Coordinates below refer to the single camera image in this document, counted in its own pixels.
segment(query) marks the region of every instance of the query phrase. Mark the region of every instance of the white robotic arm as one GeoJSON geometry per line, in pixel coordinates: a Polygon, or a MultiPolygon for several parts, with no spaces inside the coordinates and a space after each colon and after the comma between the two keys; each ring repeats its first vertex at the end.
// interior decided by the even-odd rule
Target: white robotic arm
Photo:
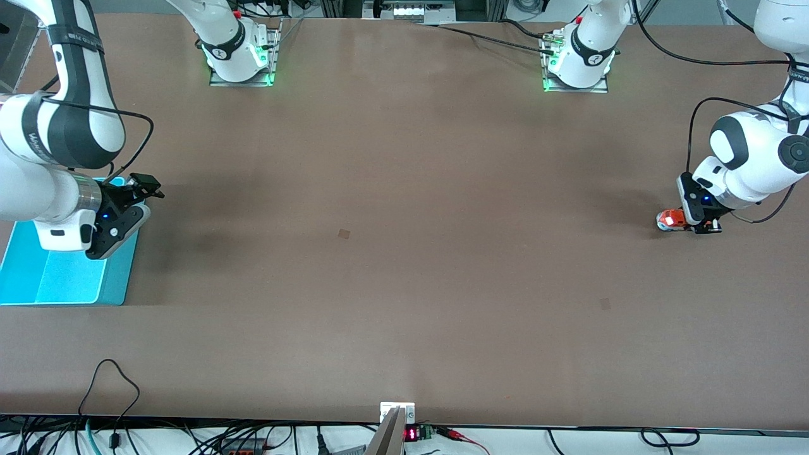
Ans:
{"type": "Polygon", "coordinates": [[[629,0],[587,3],[580,23],[569,23],[553,33],[563,41],[548,71],[574,88],[593,87],[607,74],[618,39],[632,19],[629,0]]]}
{"type": "Polygon", "coordinates": [[[269,65],[267,26],[237,19],[226,0],[167,0],[191,23],[210,66],[227,82],[239,83],[269,65]]]}
{"type": "Polygon", "coordinates": [[[64,169],[102,168],[125,141],[119,115],[97,109],[116,107],[92,8],[89,0],[11,2],[44,25],[61,84],[55,95],[0,98],[0,219],[32,219],[44,249],[107,257],[148,219],[147,207],[133,206],[162,197],[159,183],[133,174],[115,188],[64,169]]]}
{"type": "Polygon", "coordinates": [[[761,0],[755,30],[762,43],[794,59],[782,95],[757,106],[777,117],[748,110],[719,118],[710,135],[714,156],[677,179],[683,219],[666,210],[658,217],[663,230],[720,232],[719,217],[809,172],[809,0],[761,0]]]}

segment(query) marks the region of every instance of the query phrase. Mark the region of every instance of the brown tabletop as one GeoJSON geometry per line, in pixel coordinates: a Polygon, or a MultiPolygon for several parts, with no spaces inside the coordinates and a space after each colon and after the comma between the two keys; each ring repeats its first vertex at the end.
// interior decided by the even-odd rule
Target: brown tabletop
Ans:
{"type": "MultiPolygon", "coordinates": [[[[809,429],[807,187],[719,236],[654,225],[697,101],[765,102],[783,66],[678,62],[630,28],[608,95],[543,93],[533,53],[331,19],[285,42],[275,87],[210,88],[181,16],[99,25],[118,106],[157,123],[133,170],[167,196],[125,306],[0,308],[0,411],[72,413],[112,357],[140,415],[371,421],[398,399],[437,422],[809,429]]],[[[742,28],[651,30],[778,57],[742,28]]],[[[23,90],[52,74],[40,43],[23,90]]],[[[733,110],[705,106],[696,162],[733,110]]],[[[111,368],[97,386],[88,412],[131,399],[111,368]]]]}

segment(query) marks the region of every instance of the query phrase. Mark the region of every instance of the blue tray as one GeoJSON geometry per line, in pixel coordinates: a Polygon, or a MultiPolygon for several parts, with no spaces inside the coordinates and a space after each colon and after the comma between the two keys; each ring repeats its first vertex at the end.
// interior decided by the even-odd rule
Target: blue tray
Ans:
{"type": "Polygon", "coordinates": [[[123,304],[137,241],[135,232],[111,257],[92,261],[83,251],[42,249],[34,223],[19,221],[0,265],[0,305],[123,304]]]}

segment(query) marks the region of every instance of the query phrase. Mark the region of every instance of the black cable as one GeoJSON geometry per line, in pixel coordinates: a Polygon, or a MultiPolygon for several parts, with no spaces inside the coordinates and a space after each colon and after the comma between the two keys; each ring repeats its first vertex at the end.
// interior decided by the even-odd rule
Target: black cable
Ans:
{"type": "Polygon", "coordinates": [[[191,428],[189,428],[189,427],[188,427],[188,424],[187,424],[185,421],[183,421],[183,426],[185,426],[185,432],[186,432],[186,433],[188,433],[188,435],[189,435],[189,436],[191,436],[191,439],[193,439],[193,440],[194,440],[194,443],[195,443],[197,446],[199,446],[199,444],[200,444],[202,441],[201,441],[201,440],[199,440],[199,439],[197,438],[197,436],[196,436],[196,435],[194,435],[194,432],[192,432],[192,431],[191,431],[191,428]]]}
{"type": "Polygon", "coordinates": [[[290,425],[290,434],[286,435],[286,438],[283,441],[281,441],[280,444],[270,445],[270,443],[269,443],[269,433],[272,433],[275,428],[276,427],[272,427],[272,428],[269,429],[269,432],[267,433],[267,437],[265,437],[265,439],[264,439],[264,446],[265,446],[264,450],[278,449],[279,447],[286,444],[290,440],[290,438],[292,437],[292,426],[290,425]]]}
{"type": "Polygon", "coordinates": [[[68,428],[70,428],[69,424],[65,425],[65,427],[59,432],[59,436],[57,436],[56,440],[53,442],[53,446],[48,450],[48,452],[45,453],[45,455],[53,455],[56,453],[59,447],[59,442],[61,441],[61,438],[67,434],[68,428]]]}
{"type": "Polygon", "coordinates": [[[511,25],[517,27],[523,34],[530,36],[531,38],[536,38],[537,40],[541,40],[544,33],[534,33],[523,27],[523,25],[515,20],[511,19],[500,19],[500,22],[503,23],[510,23],[511,25]]]}
{"type": "Polygon", "coordinates": [[[76,419],[76,423],[73,427],[73,444],[76,446],[76,455],[82,455],[82,450],[78,447],[78,429],[81,425],[81,419],[76,419]]]}
{"type": "Polygon", "coordinates": [[[45,85],[43,85],[43,86],[42,86],[42,88],[41,88],[40,90],[41,90],[41,91],[47,91],[47,90],[49,90],[51,87],[53,87],[54,85],[56,85],[56,83],[57,83],[57,82],[59,82],[59,74],[57,74],[57,75],[53,76],[53,79],[49,80],[49,81],[48,81],[48,82],[47,82],[45,85]]]}
{"type": "Polygon", "coordinates": [[[124,424],[124,432],[126,432],[126,439],[129,440],[129,445],[132,446],[132,451],[135,452],[135,455],[141,455],[141,453],[138,452],[138,447],[135,446],[135,441],[132,440],[132,435],[129,434],[129,427],[127,427],[126,424],[124,424]]]}
{"type": "Polygon", "coordinates": [[[188,455],[193,455],[194,453],[197,452],[199,452],[202,455],[203,453],[205,453],[206,449],[211,449],[214,450],[216,453],[220,453],[222,451],[222,441],[238,433],[239,431],[241,431],[242,428],[245,427],[249,427],[249,425],[242,424],[239,427],[231,425],[224,432],[202,441],[202,444],[199,444],[194,450],[188,453],[188,455]]]}
{"type": "MultiPolygon", "coordinates": [[[[634,8],[635,11],[640,11],[640,8],[637,7],[637,0],[632,0],[632,7],[634,8]]],[[[646,25],[643,24],[643,21],[638,20],[637,25],[638,25],[638,27],[640,27],[641,32],[643,32],[643,35],[646,37],[646,39],[649,40],[649,42],[654,47],[656,47],[658,50],[665,53],[669,57],[674,57],[674,58],[676,58],[678,60],[682,60],[683,62],[696,63],[696,64],[699,64],[699,65],[714,65],[714,66],[784,65],[786,63],[789,63],[786,60],[751,60],[751,61],[748,61],[748,62],[713,62],[713,61],[710,61],[710,60],[700,60],[700,59],[697,59],[697,58],[684,57],[684,56],[679,55],[677,53],[673,53],[672,51],[664,48],[657,41],[655,41],[654,38],[652,38],[652,35],[649,34],[649,31],[646,30],[646,25]]]]}
{"type": "Polygon", "coordinates": [[[657,449],[667,449],[669,455],[674,455],[675,447],[691,447],[693,445],[697,445],[700,442],[700,432],[697,430],[693,430],[692,432],[688,432],[688,434],[694,435],[694,439],[690,440],[689,442],[669,442],[661,432],[655,430],[654,428],[641,428],[641,439],[643,442],[647,443],[648,445],[655,447],[657,449]],[[655,443],[646,438],[646,432],[654,433],[662,443],[655,443]]]}
{"type": "Polygon", "coordinates": [[[101,368],[101,365],[106,364],[107,362],[112,364],[115,367],[115,369],[118,370],[118,374],[121,375],[121,378],[123,378],[124,381],[129,382],[129,384],[132,385],[132,387],[135,389],[135,399],[132,400],[132,402],[129,404],[129,406],[126,407],[126,409],[124,409],[124,412],[121,412],[121,414],[118,415],[118,418],[116,419],[116,422],[123,419],[124,414],[126,414],[130,409],[132,409],[132,406],[135,406],[135,403],[138,402],[138,399],[141,397],[141,388],[138,387],[138,385],[135,384],[134,381],[129,379],[129,376],[126,376],[126,374],[124,374],[124,371],[121,369],[121,366],[118,364],[118,362],[116,362],[113,359],[103,359],[100,362],[98,362],[98,364],[95,366],[95,371],[93,372],[93,377],[90,379],[90,386],[87,387],[87,391],[84,393],[84,397],[82,397],[82,401],[78,404],[78,410],[77,410],[76,414],[78,414],[79,417],[82,417],[82,415],[83,415],[82,414],[82,408],[84,407],[84,403],[87,401],[87,398],[90,396],[90,392],[93,390],[93,385],[95,384],[95,378],[99,374],[99,369],[101,368]]]}
{"type": "Polygon", "coordinates": [[[763,223],[764,221],[769,221],[773,218],[773,216],[778,215],[778,212],[781,211],[782,208],[784,208],[784,205],[786,205],[786,201],[788,201],[790,199],[790,196],[792,195],[792,190],[795,189],[795,185],[797,184],[793,183],[792,185],[790,185],[790,188],[786,191],[786,194],[784,194],[784,198],[781,200],[781,203],[778,204],[777,207],[775,207],[775,210],[773,210],[772,213],[770,213],[769,215],[765,216],[762,219],[747,219],[738,216],[734,211],[731,212],[731,216],[733,216],[733,218],[736,218],[739,221],[744,221],[747,224],[759,224],[763,223]]]}
{"type": "Polygon", "coordinates": [[[450,27],[436,27],[436,28],[441,29],[441,30],[449,30],[451,32],[461,33],[461,34],[468,35],[468,36],[473,36],[475,38],[480,38],[482,40],[487,40],[487,41],[491,41],[493,43],[497,43],[499,45],[511,46],[511,47],[517,48],[517,49],[530,50],[532,52],[547,53],[548,55],[553,54],[553,51],[551,51],[549,49],[532,48],[531,46],[518,45],[517,43],[510,43],[509,41],[499,40],[497,38],[492,38],[491,36],[478,35],[477,33],[467,32],[466,30],[459,30],[458,28],[450,28],[450,27]]]}
{"type": "Polygon", "coordinates": [[[570,22],[571,22],[571,23],[575,22],[575,21],[576,21],[576,19],[578,19],[578,17],[579,17],[580,15],[583,15],[583,14],[584,14],[584,11],[587,11],[587,8],[588,8],[589,6],[590,6],[590,5],[587,5],[587,6],[583,7],[583,8],[582,8],[582,10],[578,12],[578,14],[576,15],[576,17],[574,17],[574,18],[572,18],[572,19],[570,20],[570,22]]]}
{"type": "Polygon", "coordinates": [[[559,455],[565,455],[565,453],[562,452],[561,449],[559,449],[559,445],[556,443],[556,439],[553,437],[553,432],[551,431],[550,428],[548,428],[548,436],[550,436],[551,438],[551,444],[553,444],[553,449],[556,450],[559,455]]]}
{"type": "Polygon", "coordinates": [[[756,31],[753,30],[753,27],[750,27],[750,24],[748,24],[748,23],[744,22],[743,20],[739,19],[739,17],[737,15],[733,14],[733,11],[731,11],[730,8],[723,8],[723,10],[725,11],[725,14],[727,14],[731,19],[736,21],[736,23],[738,25],[741,25],[742,27],[746,28],[748,30],[748,32],[756,33],[756,31]]]}
{"type": "Polygon", "coordinates": [[[53,98],[43,98],[42,100],[44,102],[47,102],[47,103],[54,103],[54,104],[61,104],[63,106],[70,106],[71,108],[86,109],[88,111],[89,110],[101,111],[101,112],[105,112],[105,113],[116,113],[118,115],[123,115],[123,116],[127,116],[127,117],[136,117],[136,118],[140,118],[141,120],[146,121],[149,124],[149,131],[146,133],[146,137],[143,138],[143,141],[141,142],[141,145],[138,146],[138,148],[132,154],[132,157],[129,158],[129,161],[127,161],[123,166],[118,168],[117,171],[115,171],[114,173],[107,176],[107,178],[104,180],[104,183],[108,183],[113,178],[115,178],[117,176],[120,176],[120,174],[123,171],[125,171],[127,168],[129,168],[129,166],[131,166],[132,163],[134,163],[134,161],[136,159],[138,159],[141,152],[146,147],[146,144],[149,142],[149,139],[151,138],[152,133],[155,131],[155,122],[151,118],[149,118],[149,116],[143,115],[141,113],[134,113],[134,112],[131,112],[131,111],[125,111],[125,110],[114,109],[114,108],[105,108],[105,107],[102,107],[102,106],[94,106],[92,104],[71,103],[69,101],[54,100],[53,98]]]}

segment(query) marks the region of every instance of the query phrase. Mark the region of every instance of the metal frame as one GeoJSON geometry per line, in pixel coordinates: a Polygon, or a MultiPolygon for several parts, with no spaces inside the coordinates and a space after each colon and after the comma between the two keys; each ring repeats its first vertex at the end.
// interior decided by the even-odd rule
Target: metal frame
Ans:
{"type": "Polygon", "coordinates": [[[638,11],[634,12],[635,14],[633,15],[632,23],[637,23],[638,19],[640,19],[641,22],[646,23],[646,21],[649,19],[649,16],[651,16],[652,13],[654,13],[654,9],[657,8],[659,4],[660,0],[649,0],[649,2],[647,2],[646,5],[644,5],[639,12],[638,11]]]}
{"type": "Polygon", "coordinates": [[[402,455],[405,452],[405,427],[408,411],[404,407],[392,407],[368,444],[364,455],[402,455]]]}

